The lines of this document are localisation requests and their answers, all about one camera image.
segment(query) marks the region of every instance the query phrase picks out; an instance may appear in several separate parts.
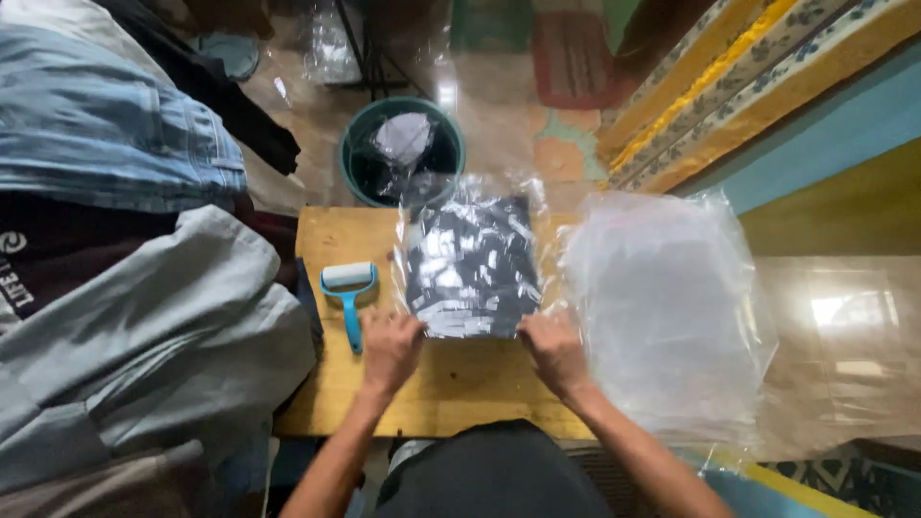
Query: blue lint roller handle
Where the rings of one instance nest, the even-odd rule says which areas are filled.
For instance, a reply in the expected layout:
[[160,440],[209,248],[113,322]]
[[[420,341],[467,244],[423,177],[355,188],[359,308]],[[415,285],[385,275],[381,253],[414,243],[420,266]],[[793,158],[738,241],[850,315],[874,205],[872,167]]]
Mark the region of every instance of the blue lint roller handle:
[[[345,332],[348,334],[349,347],[355,354],[361,354],[361,326],[358,324],[358,311],[355,298],[378,282],[378,267],[374,263],[354,263],[352,265],[327,266],[320,272],[320,289],[330,297],[338,297],[343,302]],[[365,284],[354,291],[330,291],[340,286]]]

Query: metal stand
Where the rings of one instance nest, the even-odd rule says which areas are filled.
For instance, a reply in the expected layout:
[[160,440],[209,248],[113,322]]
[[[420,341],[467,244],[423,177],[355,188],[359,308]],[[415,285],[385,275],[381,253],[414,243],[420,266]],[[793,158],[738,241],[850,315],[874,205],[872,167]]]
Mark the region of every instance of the metal stand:
[[[358,68],[361,70],[361,81],[357,83],[351,83],[347,85],[341,85],[342,88],[348,89],[370,89],[371,90],[371,101],[377,100],[378,97],[378,88],[380,88],[384,94],[384,97],[387,98],[390,96],[391,88],[408,88],[412,86],[418,91],[419,97],[424,99],[432,100],[432,97],[428,95],[428,92],[424,88],[420,87],[409,75],[403,72],[402,68],[393,61],[387,53],[380,49],[379,45],[374,44],[370,33],[370,27],[367,22],[367,16],[364,10],[361,12],[361,21],[364,24],[364,38],[362,49],[364,52],[361,53],[358,47],[358,40],[355,37],[355,32],[352,30],[352,23],[349,21],[348,16],[345,13],[345,5],[343,0],[333,0],[336,4],[336,10],[339,11],[339,18],[343,21],[343,27],[345,27],[345,34],[348,36],[348,44],[352,49],[352,55],[355,56],[356,61],[358,61]],[[388,81],[384,77],[384,65],[381,61],[381,58],[386,59],[388,63],[391,64],[394,70],[403,78],[403,81]]]

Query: blue wall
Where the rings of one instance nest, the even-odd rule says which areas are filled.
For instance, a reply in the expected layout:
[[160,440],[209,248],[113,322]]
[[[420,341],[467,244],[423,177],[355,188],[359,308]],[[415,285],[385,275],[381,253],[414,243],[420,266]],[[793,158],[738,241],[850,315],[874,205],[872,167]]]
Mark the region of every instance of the blue wall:
[[919,136],[921,42],[670,194],[686,196],[719,184],[741,214]]

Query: wooden tabletop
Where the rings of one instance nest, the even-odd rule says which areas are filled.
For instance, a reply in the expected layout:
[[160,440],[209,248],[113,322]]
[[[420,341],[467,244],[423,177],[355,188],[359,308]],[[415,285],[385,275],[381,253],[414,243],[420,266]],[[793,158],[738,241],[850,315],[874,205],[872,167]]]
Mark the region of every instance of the wooden tabletop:
[[[325,331],[321,359],[291,407],[275,421],[280,436],[329,435],[342,422],[362,379],[362,357],[345,336],[341,306],[320,291],[326,266],[372,261],[379,289],[369,303],[396,308],[389,255],[396,241],[398,212],[381,208],[301,210],[297,255],[313,286]],[[535,229],[538,248],[552,246],[555,230],[572,223],[570,214],[552,215]],[[553,254],[543,255],[542,271],[554,272]],[[591,432],[534,375],[531,359],[515,340],[429,339],[419,369],[396,395],[375,435],[448,437],[473,425],[526,418],[560,439],[591,439]]]

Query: white roller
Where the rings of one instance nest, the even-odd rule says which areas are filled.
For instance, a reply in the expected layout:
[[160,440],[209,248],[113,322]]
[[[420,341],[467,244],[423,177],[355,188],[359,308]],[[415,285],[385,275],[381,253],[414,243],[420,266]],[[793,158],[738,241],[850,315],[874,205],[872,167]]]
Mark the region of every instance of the white roller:
[[371,282],[371,263],[352,263],[350,265],[327,266],[320,272],[323,284],[327,288]]

